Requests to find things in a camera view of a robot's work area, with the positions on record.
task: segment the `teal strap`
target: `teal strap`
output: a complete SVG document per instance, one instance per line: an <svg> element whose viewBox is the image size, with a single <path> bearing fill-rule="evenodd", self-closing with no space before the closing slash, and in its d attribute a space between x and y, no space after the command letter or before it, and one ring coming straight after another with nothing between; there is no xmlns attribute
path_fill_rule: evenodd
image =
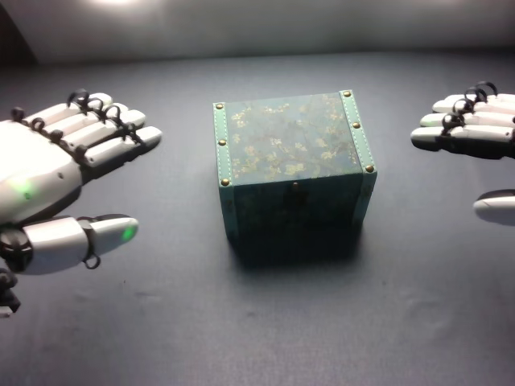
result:
<svg viewBox="0 0 515 386"><path fill-rule="evenodd" d="M225 104L213 104L213 116L215 121L215 146L216 160L218 166L218 191L220 193L220 203L222 214L224 215L225 232L228 237L237 237L238 226L236 216L236 206L234 205L234 185L233 167L229 151L229 134L227 131L227 118L225 116Z"/></svg>
<svg viewBox="0 0 515 386"><path fill-rule="evenodd" d="M360 224L363 222L367 207L369 206L370 196L377 178L377 167L370 153L369 143L363 129L360 114L357 111L356 101L352 90L340 91L341 100L344 103L345 115L347 116L348 127L352 133L352 140L363 171L360 196L354 208L352 222Z"/></svg>

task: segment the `robotic hand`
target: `robotic hand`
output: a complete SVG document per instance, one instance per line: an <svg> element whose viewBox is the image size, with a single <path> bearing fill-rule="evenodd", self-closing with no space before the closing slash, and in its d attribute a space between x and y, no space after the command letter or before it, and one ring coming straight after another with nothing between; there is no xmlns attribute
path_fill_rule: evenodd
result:
<svg viewBox="0 0 515 386"><path fill-rule="evenodd" d="M491 89L488 95L485 89ZM480 82L463 95L450 95L433 105L435 113L411 133L419 149L446 150L477 158L515 158L515 95L501 94ZM474 203L483 220L515 225L515 190L491 191Z"/></svg>
<svg viewBox="0 0 515 386"><path fill-rule="evenodd" d="M13 273L40 275L81 262L131 240L138 221L124 215L54 217L92 179L154 149L161 131L145 115L110 96L77 90L66 103L25 117L15 108L0 121L0 317L20 306Z"/></svg>

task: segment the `gray backdrop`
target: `gray backdrop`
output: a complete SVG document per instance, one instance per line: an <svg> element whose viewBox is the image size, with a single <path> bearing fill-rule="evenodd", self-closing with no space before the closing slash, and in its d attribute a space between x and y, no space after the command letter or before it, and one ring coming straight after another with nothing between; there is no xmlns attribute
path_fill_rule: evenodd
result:
<svg viewBox="0 0 515 386"><path fill-rule="evenodd" d="M513 0L1 0L40 63L515 44Z"/></svg>
<svg viewBox="0 0 515 386"><path fill-rule="evenodd" d="M141 109L164 139L65 211L137 217L130 244L96 271L20 278L23 308L0 322L0 384L515 384L513 229L472 213L481 193L515 187L513 160L410 144L436 100L478 80L514 92L514 68L514 55L359 54L2 73L5 118L85 87ZM211 103L343 88L379 169L358 245L243 265L222 225Z"/></svg>

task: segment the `floral box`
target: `floral box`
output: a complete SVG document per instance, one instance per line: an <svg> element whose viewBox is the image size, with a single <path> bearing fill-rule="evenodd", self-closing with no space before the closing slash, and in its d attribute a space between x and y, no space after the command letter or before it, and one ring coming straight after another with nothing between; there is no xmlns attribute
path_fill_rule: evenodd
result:
<svg viewBox="0 0 515 386"><path fill-rule="evenodd" d="M352 91L213 105L229 238L361 225L377 177Z"/></svg>

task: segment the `white robotic hand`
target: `white robotic hand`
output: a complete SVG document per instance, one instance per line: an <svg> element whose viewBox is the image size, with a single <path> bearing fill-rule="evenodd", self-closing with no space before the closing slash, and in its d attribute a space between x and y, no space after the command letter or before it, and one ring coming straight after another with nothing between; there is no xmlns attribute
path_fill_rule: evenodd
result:
<svg viewBox="0 0 515 386"><path fill-rule="evenodd" d="M55 217L92 179L154 149L161 131L110 96L77 90L66 103L0 122L0 317L19 308L14 273L40 275L84 262L131 240L138 221L125 215Z"/></svg>
<svg viewBox="0 0 515 386"><path fill-rule="evenodd" d="M486 93L488 88L492 95ZM433 111L411 133L411 142L419 149L515 158L515 95L498 93L494 84L480 82L463 95L436 102ZM474 209L483 220L515 225L515 190L485 193Z"/></svg>

